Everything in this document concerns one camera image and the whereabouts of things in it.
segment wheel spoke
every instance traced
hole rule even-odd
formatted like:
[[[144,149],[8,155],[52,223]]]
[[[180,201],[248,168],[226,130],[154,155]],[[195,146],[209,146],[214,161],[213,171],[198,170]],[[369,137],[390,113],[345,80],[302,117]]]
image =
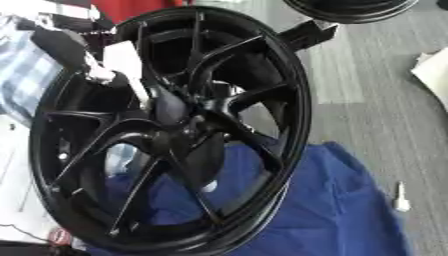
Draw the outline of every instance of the wheel spoke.
[[[187,70],[191,71],[202,59],[202,23],[204,21],[204,14],[196,13],[194,29],[192,34],[191,53],[188,60]]]
[[[190,93],[200,92],[202,84],[209,78],[210,72],[222,65],[235,54],[240,54],[250,49],[255,49],[261,42],[264,42],[263,36],[252,37],[234,44],[226,45],[215,51],[212,51],[202,57],[202,60],[189,72],[189,90]]]
[[[173,173],[182,179],[183,185],[201,210],[213,223],[221,223],[221,218],[213,209],[212,203],[204,196],[204,194],[202,194],[200,185],[196,184],[196,182],[190,177],[190,174],[186,169],[186,162],[180,160],[180,158],[176,156],[172,150],[168,153],[167,158],[168,162],[172,165]]]
[[[98,121],[100,124],[105,124],[111,122],[114,115],[108,112],[89,112],[89,111],[72,111],[72,110],[61,110],[61,111],[47,111],[46,115],[50,121],[63,121],[63,118],[78,118]]]
[[[147,204],[147,195],[150,187],[157,181],[157,179],[164,173],[160,167],[161,159],[158,157],[150,158],[146,165],[141,170],[139,176],[135,179],[126,202],[120,210],[115,219],[109,234],[117,235],[120,233],[125,225],[132,224],[132,221],[137,220],[139,209],[144,209]]]
[[[250,90],[241,94],[234,95],[227,100],[229,110],[232,113],[238,113],[246,108],[266,100],[285,100],[294,92],[293,87],[288,84],[280,83],[271,87],[262,87],[257,90]]]
[[[243,123],[237,120],[229,113],[220,111],[208,111],[208,118],[211,122],[215,122],[222,132],[229,133],[232,137],[240,140],[250,148],[252,148],[263,160],[265,168],[269,171],[280,171],[282,163],[269,148],[259,139]]]
[[[148,132],[157,128],[154,127],[152,122],[132,119],[132,115],[128,118],[115,121],[112,124],[101,125],[91,139],[71,158],[52,186],[58,185],[61,180],[70,174],[78,172],[79,168],[77,167],[80,163],[87,161],[90,157],[107,150],[113,145],[128,143],[143,149],[143,151],[149,151],[149,146],[146,147],[151,140]]]

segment floor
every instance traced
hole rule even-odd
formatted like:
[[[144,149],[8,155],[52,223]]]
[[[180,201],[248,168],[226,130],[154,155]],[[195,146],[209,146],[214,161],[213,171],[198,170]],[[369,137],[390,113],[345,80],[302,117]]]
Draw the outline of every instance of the floor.
[[[277,31],[306,19],[282,1],[199,1],[247,13]],[[389,197],[404,181],[401,214],[415,255],[448,255],[448,122],[410,68],[448,46],[448,12],[422,0],[393,19],[344,25],[331,42],[299,52],[313,87],[311,142],[334,140],[365,163]]]

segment black wheel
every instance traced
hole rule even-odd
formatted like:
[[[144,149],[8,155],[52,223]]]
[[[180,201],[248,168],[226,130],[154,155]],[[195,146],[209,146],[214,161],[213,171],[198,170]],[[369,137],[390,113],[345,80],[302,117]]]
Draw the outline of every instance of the black wheel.
[[[277,212],[307,142],[311,102],[300,61],[265,25],[217,8],[145,14],[119,25],[116,40],[131,40],[141,54],[150,110],[127,85],[108,88],[64,70],[42,97],[30,136],[47,210],[73,235],[114,252],[215,255],[247,242]],[[257,104],[277,138],[245,122],[243,112]],[[202,188],[217,179],[233,141],[258,155],[260,170],[246,193],[216,205]],[[117,144],[144,160],[119,205],[104,170]],[[169,225],[148,218],[148,191],[163,177],[186,188],[198,216]]]
[[[368,23],[394,17],[418,0],[284,0],[312,18],[338,23]]]

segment blue cloth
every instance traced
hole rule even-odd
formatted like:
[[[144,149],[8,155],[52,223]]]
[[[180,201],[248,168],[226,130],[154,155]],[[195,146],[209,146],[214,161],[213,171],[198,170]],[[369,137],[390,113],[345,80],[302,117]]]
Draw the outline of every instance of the blue cloth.
[[[208,194],[221,205],[251,184],[260,165],[243,145],[226,149],[218,189]],[[115,199],[124,200],[128,175],[110,180]],[[176,223],[199,211],[183,188],[168,177],[151,191],[158,210],[152,222]],[[116,255],[89,248],[96,255]],[[336,143],[307,146],[288,194],[272,222],[232,256],[406,256],[398,219],[365,167]]]

